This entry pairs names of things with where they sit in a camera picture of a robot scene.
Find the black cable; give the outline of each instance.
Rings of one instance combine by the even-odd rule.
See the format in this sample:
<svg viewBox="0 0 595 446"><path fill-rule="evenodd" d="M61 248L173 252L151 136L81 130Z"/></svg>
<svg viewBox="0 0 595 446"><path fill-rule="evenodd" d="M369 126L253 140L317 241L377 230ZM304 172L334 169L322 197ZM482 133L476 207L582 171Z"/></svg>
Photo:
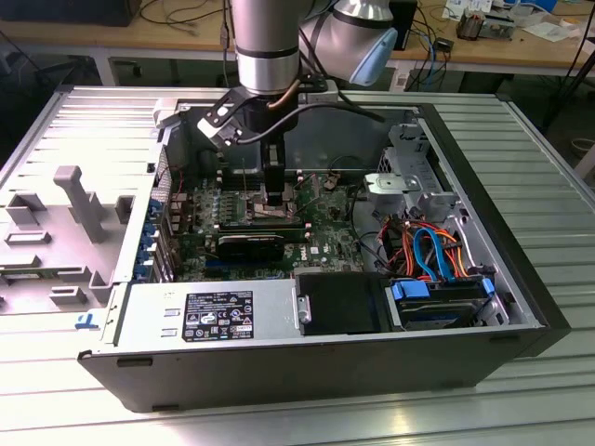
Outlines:
<svg viewBox="0 0 595 446"><path fill-rule="evenodd" d="M207 12L205 14L203 14L202 16L198 16L198 17L193 17L191 19L185 19L185 20L174 20L174 21L159 21L159 20L153 20L153 19L149 19L147 16L144 15L144 11L145 9L147 9L147 7L154 5L157 2L160 2L163 0L151 0L149 3L147 3L145 6L143 6L140 11L139 11L139 15L143 20L148 21L149 23L155 23L157 25L176 25L178 23L189 23L191 21L196 21L196 20L200 20L200 19L204 19L205 17L208 16L212 16L213 14L217 14L219 12L221 12L223 9L216 9L214 11L211 12Z"/></svg>
<svg viewBox="0 0 595 446"><path fill-rule="evenodd" d="M425 33L425 35L428 36L428 40L430 40L430 45L433 45L433 42L436 40L437 34L434 31L434 29L428 24L428 18L426 17L426 14L424 13L424 11L420 7L417 7L417 10L419 11L421 18L424 21L422 22L419 20L413 20L413 22L419 23L426 27L427 32ZM423 33L423 31L420 30L418 27L415 27L415 29L418 30L419 32ZM420 42L421 42L422 47L425 48L423 41L420 40ZM424 60L424 63L421 65L421 68L417 72L417 75L414 76L413 80L411 81L411 84L409 84L409 86L405 89L405 91L410 91L411 88L413 88L415 83L417 83L416 90L419 91L419 87L421 86L421 81L420 81L421 73L423 73L424 69L426 68L426 63L428 63L428 61L430 60L430 57L431 57L431 50L429 47L427 48L427 51L428 51L428 54L426 56L426 59Z"/></svg>
<svg viewBox="0 0 595 446"><path fill-rule="evenodd" d="M356 161L362 165L365 164L364 160L362 158L360 158L359 156L356 155L339 155L337 158L335 158L333 161L331 161L328 165L328 170L329 172L333 171L333 166L337 163L337 161L341 161L341 160L353 160Z"/></svg>
<svg viewBox="0 0 595 446"><path fill-rule="evenodd" d="M388 265L387 262L384 261L384 259L376 254L376 252L374 251L374 249L372 249L371 247L369 247L367 244L365 244L362 239L368 235L372 235L372 234L377 234L377 232L366 232L363 235L359 235L357 233L357 229L355 228L355 223L353 222L353 211L355 210L355 202L357 201L357 192L360 190L360 188L364 185L364 182L362 181L362 183L360 183L357 187L357 190L355 191L355 193L353 194L353 198L351 199L351 207L350 207L350 211L349 211L349 215L350 215L350 224L351 224L351 230L353 231L353 235L355 236L356 242L364 249L366 250L368 253L370 253L370 255L372 255L380 265L382 265L382 267L386 270L388 269Z"/></svg>
<svg viewBox="0 0 595 446"><path fill-rule="evenodd" d="M199 9L199 8L203 7L207 1L208 0L203 0L203 3L201 3L200 5L197 5L195 7L179 7L178 9L174 9L171 12L167 12L165 9L165 0L162 0L162 7L163 7L163 11L164 11L165 21L167 22L167 26L169 26L173 30L182 31L183 33L188 33L190 35L196 35L195 31L192 29L180 28L180 27L176 26L173 23L174 20L172 19L172 16L174 14L178 14L179 12L182 12L182 11L192 11L194 9ZM185 23L185 24L191 28L194 26L194 23Z"/></svg>
<svg viewBox="0 0 595 446"><path fill-rule="evenodd" d="M562 80L562 85L560 86L560 89L558 90L558 93L556 94L556 96L561 96L562 95L562 90L566 86L566 80L570 77L570 74L573 72L573 69L575 68L576 62L578 61L578 56L580 56L580 53L583 50L583 45L585 44L585 41L587 40L588 31L590 30L591 21L593 20L593 14L594 13L595 13L595 4L593 4L593 8L591 9L590 14L588 15L587 29L585 30L585 34L583 35L583 39L581 40L580 46L578 47L578 50L576 51L575 59L573 60L572 65L568 69L568 72L564 76L564 79Z"/></svg>
<svg viewBox="0 0 595 446"><path fill-rule="evenodd" d="M49 84L52 85L54 88L57 87L56 83L41 69L39 68L39 65L37 65L35 62L33 62L33 60L29 57L29 55L27 55L27 53L25 53L22 49L20 49L20 47L15 44L10 37L8 37L6 34L4 34L4 31L0 30L0 35L2 35L2 37L4 37L4 39L9 42L17 51L19 51L19 53L21 53L21 55L26 58L29 63L31 63L31 65L41 74L44 75L44 77L48 80Z"/></svg>
<svg viewBox="0 0 595 446"><path fill-rule="evenodd" d="M379 114L373 113L366 109L362 109L360 107L352 107L351 105L348 105L348 104L341 104L341 103L335 103L335 102L314 102L313 104L306 104L302 107L299 107L298 109L291 111L286 116L284 116L279 121L277 121L277 123L275 125L272 125L271 127L269 127L269 129L256 135L255 137L251 137L251 138L247 138L247 139L236 139L236 140L234 140L234 143L239 146L244 146L247 144L253 144L255 142L259 142L261 139L266 138L271 133L276 132L280 127L285 125L285 123L287 121L289 121L292 118L294 118L295 116L298 116L299 114L306 112L308 110L311 110L311 109L344 110L345 112L360 114L362 116L365 116L366 118L373 119L374 121L377 121L380 123L384 123L384 121L385 121L385 119L382 116L380 116Z"/></svg>
<svg viewBox="0 0 595 446"><path fill-rule="evenodd" d="M230 11L231 37L235 39L235 24L233 23L233 14L231 13L231 0L225 1L227 2L227 10Z"/></svg>
<svg viewBox="0 0 595 446"><path fill-rule="evenodd" d="M562 109L563 105L565 104L566 100L568 99L567 96L572 91L573 83L571 83L570 86L567 89L565 89L566 81L568 80L568 78L570 77L570 74L572 73L573 69L575 68L576 62L578 61L578 57L580 56L580 53L583 50L583 45L585 44L585 41L587 40L588 31L591 27L591 22L593 20L594 14L595 14L595 4L593 4L593 8L591 9L590 14L588 15L587 28L585 29L585 33L583 34L583 39L580 42L580 46L578 47L578 49L576 51L575 59L573 60L572 65L568 69L568 72L564 76L564 79L562 80L562 84L560 85L560 88L558 88L558 91L554 95L554 99L553 99L553 101L551 101L551 106L548 108L546 116L543 120L543 126L542 126L541 130L542 130L542 133L544 133L544 134L545 134L545 132L548 131L549 126L551 125L551 123L554 122L554 120L558 116L558 113L560 113L560 110Z"/></svg>
<svg viewBox="0 0 595 446"><path fill-rule="evenodd" d="M225 33L225 45L223 46L223 79L225 86L230 87L230 80L227 77L227 50L230 48L230 28L227 26L227 0L221 0L223 4L223 24L221 32Z"/></svg>

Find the motherboard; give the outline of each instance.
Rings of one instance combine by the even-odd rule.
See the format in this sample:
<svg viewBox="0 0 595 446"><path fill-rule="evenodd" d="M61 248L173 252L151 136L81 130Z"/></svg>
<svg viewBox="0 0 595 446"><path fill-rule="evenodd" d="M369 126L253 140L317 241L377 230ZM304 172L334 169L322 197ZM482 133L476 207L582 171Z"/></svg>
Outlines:
<svg viewBox="0 0 595 446"><path fill-rule="evenodd" d="M200 178L171 197L173 249L179 282L286 279L300 272L361 271L360 247L350 229L349 183L336 174L296 176L284 204L267 206L254 177ZM267 257L222 258L224 243L260 238Z"/></svg>

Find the wooden table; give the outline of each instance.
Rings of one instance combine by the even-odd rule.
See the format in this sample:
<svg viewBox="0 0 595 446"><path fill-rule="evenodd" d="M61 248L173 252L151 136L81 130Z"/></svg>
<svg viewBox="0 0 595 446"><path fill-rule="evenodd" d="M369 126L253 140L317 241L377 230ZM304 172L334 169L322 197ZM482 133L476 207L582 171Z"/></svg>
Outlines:
<svg viewBox="0 0 595 446"><path fill-rule="evenodd" d="M167 0L165 5L171 11L199 3L199 0ZM422 9L430 26L438 35L455 41L452 58L448 64L449 70L564 75L572 63L576 52L576 40L566 39L551 43L523 30L517 30L511 42L488 39L468 42L457 39L456 23L441 18L442 9L439 6L443 3L444 0L426 0ZM220 9L220 4L219 0L208 0L203 7L180 12L175 18L185 20L196 17ZM559 4L554 13L588 14L591 8L590 2L581 5ZM164 19L159 2L149 7L145 15L158 21ZM196 21L193 29L195 35L165 25L149 23L139 17L127 28L0 21L0 30L23 50L33 54L89 56L97 63L102 83L117 85L111 58L222 60L222 48L219 43L221 17L219 12ZM0 47L4 51L13 50L7 43ZM427 53L416 36L411 36L405 51L393 52L388 64L396 70L392 89L400 89L403 76L419 67L426 56ZM229 59L234 59L232 52ZM580 68L585 59L586 56L582 55L577 68Z"/></svg>
<svg viewBox="0 0 595 446"><path fill-rule="evenodd" d="M436 31L437 35L455 42L451 59L448 62L449 71L566 75L573 62L579 44L577 39L564 39L552 43L522 29L515 30L511 41L480 39L471 42L458 39L456 37L456 22L442 19L443 8L441 6L444 3L443 0L434 2L426 0L421 8L428 19L428 24ZM592 8L591 2L584 2L580 5L559 3L553 13L557 16L568 15L586 20ZM419 12L416 14L416 19L422 21ZM425 31L423 25L417 24L416 26ZM414 68L419 68L427 57L428 53L421 44L422 40L417 36L410 36L405 51L392 53L392 64L396 73L393 76L391 90L401 89L400 85L403 83L403 79L406 82L408 73ZM587 53L584 52L580 55L575 72L580 69L587 57Z"/></svg>

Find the wire bundle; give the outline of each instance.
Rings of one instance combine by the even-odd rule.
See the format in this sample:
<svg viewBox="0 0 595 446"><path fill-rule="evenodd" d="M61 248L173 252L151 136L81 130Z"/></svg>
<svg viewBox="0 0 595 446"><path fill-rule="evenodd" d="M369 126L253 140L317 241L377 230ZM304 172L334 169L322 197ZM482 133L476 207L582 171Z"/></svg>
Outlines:
<svg viewBox="0 0 595 446"><path fill-rule="evenodd" d="M403 247L396 251L388 262L384 262L382 257L380 258L382 262L378 263L381 263L382 267L389 272L407 277L417 277L422 281L437 282L439 280L438 276L429 266L429 261L436 257L440 275L449 282L458 278L469 277L463 264L460 241L448 233L447 230L438 228L423 220L405 220L397 223L389 218L380 232L376 234L380 243L382 243L389 230L399 234L403 244ZM421 252L422 239L429 239L433 243L432 249L425 260ZM443 255L446 255L450 266ZM416 271L420 269L423 273L416 276Z"/></svg>
<svg viewBox="0 0 595 446"><path fill-rule="evenodd" d="M413 33L417 34L419 37L421 37L423 39L423 41L426 43L426 45L428 47L424 46L424 49L426 49L426 51L428 52L428 55L426 56L426 59L424 60L423 64L421 65L421 68L419 69L419 71L414 76L413 80L411 81L411 84L407 87L406 91L411 91L411 89L414 87L414 85L416 85L416 91L419 91L419 88L421 87L422 84L426 88L428 88L431 85L434 85L437 82L440 82L440 86L442 86L442 82L444 80L444 77L446 76L447 64L450 61L450 53L443 52L444 63L438 68L438 70L434 70L434 64L436 63L436 59L437 59L436 50L434 48L434 42L436 41L437 34L436 34L436 31L428 24L428 19L426 17L426 14L424 13L424 11L420 7L417 7L417 10L419 11L423 21L413 20L414 24L413 24L411 31ZM425 29L425 31L424 31L424 29L420 29L417 25L422 25L423 28ZM422 79L421 75L422 75L424 69L426 68L426 64L428 62L430 62L430 70L428 71L428 74L426 75L426 77L424 77Z"/></svg>

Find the aluminum extrusion table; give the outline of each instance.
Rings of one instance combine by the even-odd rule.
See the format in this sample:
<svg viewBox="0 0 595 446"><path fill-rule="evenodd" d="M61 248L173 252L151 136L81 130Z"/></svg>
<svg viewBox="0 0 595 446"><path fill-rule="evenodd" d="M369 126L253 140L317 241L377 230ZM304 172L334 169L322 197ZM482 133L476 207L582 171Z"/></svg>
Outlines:
<svg viewBox="0 0 595 446"><path fill-rule="evenodd" d="M213 99L223 90L209 89ZM0 175L0 205L23 176L101 163L99 194L134 194L157 138L159 98L200 89L80 87L56 93ZM350 92L352 98L365 92ZM434 104L574 330L539 358L476 388L182 413L131 413L75 360L75 313L0 317L0 442L194 444L589 444L595 435L595 196L511 103L490 95L380 93ZM127 161L127 169L121 166ZM18 173L7 180L11 172ZM0 216L0 223L6 216Z"/></svg>

